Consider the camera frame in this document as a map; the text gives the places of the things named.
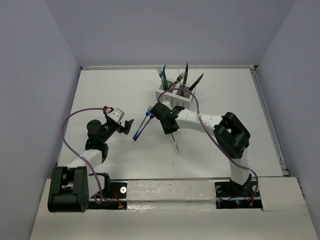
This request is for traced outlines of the purple iridescent fork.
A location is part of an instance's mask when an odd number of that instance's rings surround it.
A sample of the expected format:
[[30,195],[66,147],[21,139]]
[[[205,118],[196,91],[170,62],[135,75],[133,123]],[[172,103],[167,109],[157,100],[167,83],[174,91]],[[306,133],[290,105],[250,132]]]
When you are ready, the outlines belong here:
[[150,114],[149,115],[149,118],[147,120],[147,122],[144,124],[144,126],[139,129],[139,131],[137,132],[137,134],[133,137],[133,140],[136,141],[140,135],[142,134],[142,132],[144,131],[144,129],[147,127],[147,125],[150,123],[150,121],[154,118],[154,115],[153,114]]

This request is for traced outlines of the plain silver fork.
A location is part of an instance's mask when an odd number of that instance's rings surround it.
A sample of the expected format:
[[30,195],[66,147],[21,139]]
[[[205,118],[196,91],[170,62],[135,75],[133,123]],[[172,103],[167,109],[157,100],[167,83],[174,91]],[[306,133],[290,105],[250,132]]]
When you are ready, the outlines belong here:
[[177,153],[180,154],[180,151],[179,151],[179,148],[178,148],[178,145],[177,145],[177,142],[175,140],[175,137],[174,137],[173,133],[171,133],[170,135],[171,135],[171,138],[172,138],[172,141],[174,143],[174,146],[175,146],[175,149],[176,149]]

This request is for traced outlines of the blue iridescent fork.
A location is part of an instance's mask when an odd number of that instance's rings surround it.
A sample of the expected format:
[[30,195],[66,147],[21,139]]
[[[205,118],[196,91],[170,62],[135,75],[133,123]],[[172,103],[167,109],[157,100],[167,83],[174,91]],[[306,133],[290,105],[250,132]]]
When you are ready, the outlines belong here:
[[145,117],[144,119],[142,120],[141,124],[139,125],[137,131],[135,132],[135,134],[133,135],[132,139],[133,140],[136,140],[137,139],[137,136],[139,134],[139,132],[141,131],[145,121],[147,120],[147,118],[151,115],[151,109],[152,109],[152,106],[150,105],[147,109],[147,111],[145,112]]

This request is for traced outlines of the silver fork black riveted handle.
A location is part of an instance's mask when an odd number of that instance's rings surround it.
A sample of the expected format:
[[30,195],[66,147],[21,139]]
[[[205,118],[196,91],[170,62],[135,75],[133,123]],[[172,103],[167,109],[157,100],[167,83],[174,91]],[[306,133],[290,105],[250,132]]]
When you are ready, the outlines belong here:
[[179,83],[185,76],[185,72],[182,72],[178,77],[176,78],[175,82],[170,86],[173,88],[177,83]]

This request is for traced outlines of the silver knife teal marbled handle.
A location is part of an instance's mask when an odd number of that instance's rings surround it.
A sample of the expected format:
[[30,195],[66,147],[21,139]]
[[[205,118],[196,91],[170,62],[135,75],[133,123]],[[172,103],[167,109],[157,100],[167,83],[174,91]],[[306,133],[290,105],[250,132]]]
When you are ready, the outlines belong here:
[[190,92],[192,92],[193,89],[199,84],[199,82],[202,80],[203,76],[204,76],[204,73],[202,73],[202,74],[198,77],[198,79],[188,88],[188,90],[189,90]]

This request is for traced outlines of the silver fork teal marbled handle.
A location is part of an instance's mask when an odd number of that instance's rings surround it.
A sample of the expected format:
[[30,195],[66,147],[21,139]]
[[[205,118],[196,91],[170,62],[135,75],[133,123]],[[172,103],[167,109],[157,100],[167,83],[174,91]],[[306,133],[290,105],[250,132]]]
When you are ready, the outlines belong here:
[[161,79],[161,84],[164,87],[165,86],[165,80],[164,80],[164,75],[163,75],[163,71],[161,68],[156,68],[156,71]]

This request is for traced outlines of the silver knife black speckled handle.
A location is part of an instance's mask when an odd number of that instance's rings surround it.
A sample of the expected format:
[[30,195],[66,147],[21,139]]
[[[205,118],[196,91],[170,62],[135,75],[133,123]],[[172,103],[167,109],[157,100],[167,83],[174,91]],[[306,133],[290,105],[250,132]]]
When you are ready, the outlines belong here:
[[183,89],[185,88],[186,83],[187,83],[188,73],[189,73],[189,66],[188,66],[188,63],[186,63],[184,76],[183,76],[183,81],[182,81],[182,88]]

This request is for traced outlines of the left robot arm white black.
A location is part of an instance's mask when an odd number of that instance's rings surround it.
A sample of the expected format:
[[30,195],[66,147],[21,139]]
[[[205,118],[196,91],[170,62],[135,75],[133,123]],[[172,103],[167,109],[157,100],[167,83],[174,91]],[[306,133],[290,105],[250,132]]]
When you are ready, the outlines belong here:
[[106,200],[113,209],[121,210],[125,206],[111,187],[108,173],[93,173],[92,169],[104,163],[109,147],[107,140],[115,133],[128,134],[134,120],[126,120],[124,126],[110,117],[102,124],[94,119],[87,123],[85,150],[67,166],[56,166],[52,170],[47,208],[51,213],[85,212],[90,198]]

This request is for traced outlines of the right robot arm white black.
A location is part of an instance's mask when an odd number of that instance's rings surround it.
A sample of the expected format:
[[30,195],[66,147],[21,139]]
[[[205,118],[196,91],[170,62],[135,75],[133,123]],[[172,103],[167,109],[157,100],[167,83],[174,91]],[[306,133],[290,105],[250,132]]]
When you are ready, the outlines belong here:
[[168,101],[156,103],[151,114],[160,121],[166,135],[179,129],[189,129],[209,135],[218,148],[230,158],[230,190],[242,196],[249,189],[252,179],[247,158],[251,137],[237,116],[227,112],[223,116],[207,115],[182,106],[169,107]]

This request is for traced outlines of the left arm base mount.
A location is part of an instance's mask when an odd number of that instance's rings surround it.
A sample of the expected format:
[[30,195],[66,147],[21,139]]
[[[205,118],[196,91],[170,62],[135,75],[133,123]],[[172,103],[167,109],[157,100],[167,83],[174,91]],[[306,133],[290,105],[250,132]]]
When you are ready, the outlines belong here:
[[88,210],[126,210],[127,209],[127,181],[115,181],[110,182],[109,189],[104,188],[103,201],[101,204],[97,204],[93,197],[90,198],[88,203]]

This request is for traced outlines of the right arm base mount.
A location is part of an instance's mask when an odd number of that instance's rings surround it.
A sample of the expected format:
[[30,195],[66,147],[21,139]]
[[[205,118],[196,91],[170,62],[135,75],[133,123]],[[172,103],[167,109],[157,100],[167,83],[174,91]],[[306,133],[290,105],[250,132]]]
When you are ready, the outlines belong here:
[[256,181],[251,181],[244,190],[234,190],[230,181],[217,181],[214,183],[218,210],[225,209],[263,209],[261,195],[256,190]]

